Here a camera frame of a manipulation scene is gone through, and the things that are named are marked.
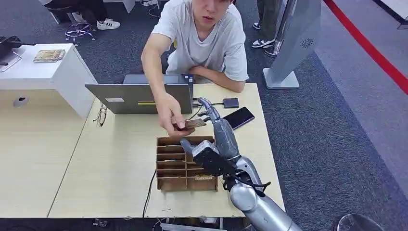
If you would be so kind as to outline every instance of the red stripe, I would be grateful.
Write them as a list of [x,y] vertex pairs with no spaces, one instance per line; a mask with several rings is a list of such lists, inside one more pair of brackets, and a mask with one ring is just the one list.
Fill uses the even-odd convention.
[[364,37],[333,0],[324,0],[324,2],[369,56],[394,80],[405,94],[408,94],[408,79]]

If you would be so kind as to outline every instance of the blue carpet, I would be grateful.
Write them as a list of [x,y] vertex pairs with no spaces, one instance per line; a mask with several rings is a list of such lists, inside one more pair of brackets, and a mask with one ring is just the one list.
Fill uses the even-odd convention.
[[[130,14],[119,3],[107,7],[122,26],[97,31],[96,41],[83,39],[77,49],[99,83],[120,83],[125,73],[140,65],[141,50],[157,19],[140,6]],[[239,0],[237,7],[247,34],[248,74],[258,83],[288,214],[305,231],[330,230],[352,212],[374,219],[387,231],[408,230],[407,199],[318,57],[313,53],[296,68],[300,89],[267,90],[262,68],[271,60],[262,50],[250,48],[257,39],[251,27],[257,20],[255,0]],[[18,35],[27,42],[65,42],[64,26],[56,25],[35,0],[2,2],[0,15],[0,34]],[[117,222],[107,230],[151,228],[130,222],[136,226]],[[64,224],[67,229],[89,230],[86,219],[0,220],[0,227],[19,223],[36,230],[57,230]]]

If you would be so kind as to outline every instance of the black and white sneaker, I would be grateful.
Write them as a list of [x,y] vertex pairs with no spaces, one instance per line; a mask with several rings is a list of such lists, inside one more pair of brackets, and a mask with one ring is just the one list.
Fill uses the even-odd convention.
[[259,22],[253,23],[252,27],[255,28],[256,30],[260,30],[261,29],[261,25],[259,24]]
[[275,43],[275,40],[256,40],[255,42],[252,43],[252,48],[268,48],[268,47],[272,47],[273,44]]
[[120,27],[120,23],[115,22],[114,20],[107,18],[103,22],[97,21],[96,22],[96,27],[99,30],[113,30],[113,29],[116,29],[116,28]]

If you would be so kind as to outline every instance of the silver robotic arm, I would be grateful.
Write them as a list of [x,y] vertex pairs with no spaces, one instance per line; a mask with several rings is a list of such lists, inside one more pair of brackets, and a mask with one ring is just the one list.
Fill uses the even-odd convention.
[[241,210],[259,231],[302,231],[292,219],[267,195],[254,164],[240,155],[231,125],[205,98],[198,98],[205,107],[201,116],[208,116],[214,127],[215,144],[203,141],[192,146],[188,140],[180,141],[184,151],[214,176],[223,176],[224,189],[237,209]]

